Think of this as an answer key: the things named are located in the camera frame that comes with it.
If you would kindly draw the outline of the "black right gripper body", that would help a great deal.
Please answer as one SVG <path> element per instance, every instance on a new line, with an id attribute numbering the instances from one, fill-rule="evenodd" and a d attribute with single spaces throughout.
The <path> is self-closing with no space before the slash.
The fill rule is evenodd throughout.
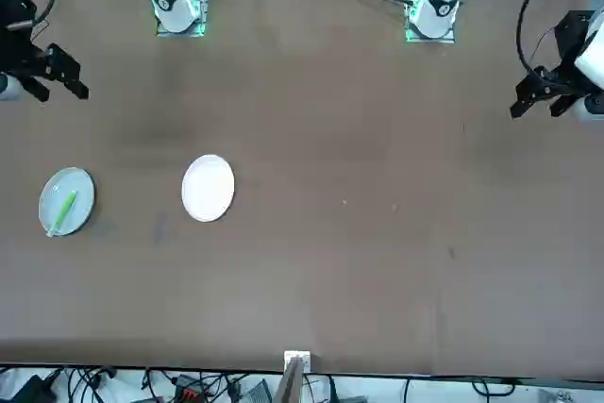
<path id="1" fill-rule="evenodd" d="M 1 71 L 14 76 L 44 76 L 46 52 L 32 41 L 43 22 L 32 0 L 1 0 Z"/>

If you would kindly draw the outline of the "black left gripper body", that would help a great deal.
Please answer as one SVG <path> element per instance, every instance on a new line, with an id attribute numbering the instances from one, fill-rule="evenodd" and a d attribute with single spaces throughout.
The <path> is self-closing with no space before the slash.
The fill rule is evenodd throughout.
<path id="1" fill-rule="evenodd" d="M 575 66 L 594 15 L 593 10 L 570 10 L 554 28 L 556 44 L 561 61 L 554 73 L 560 83 L 574 92 L 589 92 L 594 84 Z"/>

